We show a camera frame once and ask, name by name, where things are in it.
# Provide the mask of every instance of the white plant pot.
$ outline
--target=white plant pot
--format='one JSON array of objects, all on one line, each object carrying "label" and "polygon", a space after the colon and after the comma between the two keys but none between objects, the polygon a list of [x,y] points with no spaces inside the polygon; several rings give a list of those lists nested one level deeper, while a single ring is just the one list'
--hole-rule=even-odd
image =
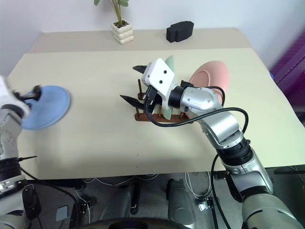
[{"label": "white plant pot", "polygon": [[112,23],[111,28],[114,39],[120,44],[125,44],[134,39],[131,24],[118,28]]}]

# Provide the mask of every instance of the potted plant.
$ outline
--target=potted plant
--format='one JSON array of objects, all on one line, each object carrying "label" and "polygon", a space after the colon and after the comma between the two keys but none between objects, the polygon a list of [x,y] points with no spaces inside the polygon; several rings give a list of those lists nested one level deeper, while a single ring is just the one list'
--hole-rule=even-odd
[{"label": "potted plant", "polygon": [[[100,0],[94,0],[94,4],[97,6]],[[127,7],[128,0],[108,0],[112,5],[118,21],[111,24],[112,34],[116,41],[120,44],[125,44],[133,40],[132,25],[126,20],[122,19],[121,6]]]}]

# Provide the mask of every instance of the green leaf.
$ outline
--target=green leaf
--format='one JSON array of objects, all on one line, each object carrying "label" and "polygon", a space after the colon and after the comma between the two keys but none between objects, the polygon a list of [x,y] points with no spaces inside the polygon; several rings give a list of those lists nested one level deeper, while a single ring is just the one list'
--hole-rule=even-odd
[{"label": "green leaf", "polygon": [[94,4],[97,6],[99,4],[100,0],[94,0]]},{"label": "green leaf", "polygon": [[128,2],[125,0],[118,0],[118,4],[120,4],[121,6],[128,6]]}]

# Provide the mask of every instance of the blue plate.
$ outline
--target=blue plate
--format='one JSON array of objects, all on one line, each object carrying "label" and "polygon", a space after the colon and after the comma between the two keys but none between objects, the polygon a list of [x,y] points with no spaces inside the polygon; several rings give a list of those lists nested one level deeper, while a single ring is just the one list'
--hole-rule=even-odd
[{"label": "blue plate", "polygon": [[59,86],[41,88],[39,101],[26,101],[32,105],[30,115],[23,120],[22,127],[26,130],[38,130],[58,122],[70,106],[69,92]]}]

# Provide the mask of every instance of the beige table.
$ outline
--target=beige table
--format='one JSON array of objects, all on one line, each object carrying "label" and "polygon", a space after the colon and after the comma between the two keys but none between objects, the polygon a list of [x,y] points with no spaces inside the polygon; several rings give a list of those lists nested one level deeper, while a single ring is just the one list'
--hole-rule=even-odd
[{"label": "beige table", "polygon": [[[245,137],[263,165],[305,164],[305,129],[238,30],[197,30],[173,44],[163,35],[139,31],[126,46],[115,43],[109,31],[42,35],[10,74],[10,83],[23,92],[37,84],[63,86],[71,107],[57,124],[22,132],[20,156],[38,157],[21,165],[43,179],[210,170],[215,150],[197,123],[161,128],[136,122],[134,108],[119,97],[138,93],[141,74],[133,66],[169,55],[179,80],[188,80],[205,62],[223,61],[230,74],[225,107],[249,113]],[[242,126],[243,116],[234,115]],[[216,169],[223,169],[220,162]]]}]

